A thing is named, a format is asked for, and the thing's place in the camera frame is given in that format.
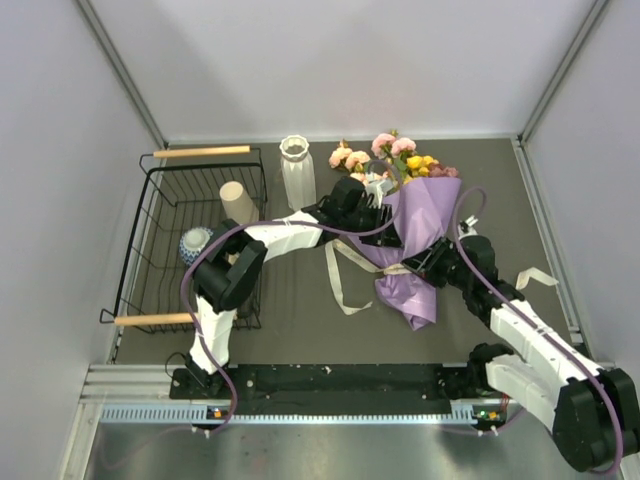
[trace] white ribbon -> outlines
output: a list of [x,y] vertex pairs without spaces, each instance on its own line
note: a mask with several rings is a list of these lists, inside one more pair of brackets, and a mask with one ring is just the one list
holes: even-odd
[[345,315],[353,315],[362,310],[365,310],[373,304],[369,302],[363,307],[348,307],[344,304],[344,294],[342,293],[342,281],[340,280],[340,270],[338,269],[338,261],[336,260],[335,250],[347,257],[353,263],[358,265],[363,270],[369,273],[384,273],[385,275],[403,275],[405,273],[411,273],[403,265],[397,263],[386,268],[376,267],[369,260],[364,258],[358,252],[353,250],[347,244],[340,240],[333,240],[325,245],[324,251],[327,257],[327,269],[329,270],[329,281],[331,283],[331,290],[333,290],[333,298],[336,299],[336,303]]
[[518,279],[516,280],[516,290],[522,290],[529,284],[529,280],[537,280],[543,285],[547,287],[553,287],[558,284],[558,280],[553,278],[551,275],[544,273],[542,270],[539,270],[535,267],[527,268],[518,274]]

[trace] wire basket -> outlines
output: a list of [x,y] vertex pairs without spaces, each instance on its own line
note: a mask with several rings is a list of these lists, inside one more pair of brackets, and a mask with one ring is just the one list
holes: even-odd
[[[245,153],[246,162],[182,165],[173,157]],[[168,158],[167,166],[145,170],[148,157]],[[187,266],[180,258],[179,243],[187,230],[215,228],[226,217],[220,188],[240,182],[264,219],[267,187],[260,149],[217,147],[168,150],[140,157],[146,180],[140,195],[113,311],[103,309],[100,323],[131,325],[149,333],[193,330],[180,300],[180,282]],[[247,301],[238,309],[237,329],[260,328],[260,278]],[[195,305],[193,290],[189,292]]]

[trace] beige cup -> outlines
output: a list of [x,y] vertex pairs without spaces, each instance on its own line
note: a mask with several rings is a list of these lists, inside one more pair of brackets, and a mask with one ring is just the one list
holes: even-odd
[[239,225],[258,221],[258,209],[241,183],[225,183],[220,188],[220,199],[227,218]]

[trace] white ceramic vase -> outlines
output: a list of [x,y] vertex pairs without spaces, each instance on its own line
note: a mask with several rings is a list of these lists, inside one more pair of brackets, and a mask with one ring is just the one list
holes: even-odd
[[280,163],[289,208],[295,212],[316,203],[316,177],[307,139],[290,135],[282,140]]

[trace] black wire rack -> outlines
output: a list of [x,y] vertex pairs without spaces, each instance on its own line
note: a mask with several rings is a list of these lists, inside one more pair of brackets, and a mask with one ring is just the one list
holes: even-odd
[[[227,182],[240,182],[265,216],[267,187],[260,149],[251,148],[246,162],[167,165],[145,170],[146,175],[118,285],[113,310],[103,309],[100,323],[114,323],[116,316],[183,313],[180,282],[187,266],[180,258],[179,243],[187,230],[215,228],[226,218],[220,188]],[[234,327],[261,328],[260,279],[247,301],[238,309]],[[195,305],[193,291],[189,293]],[[136,326],[143,332],[167,333],[193,330],[192,323]]]

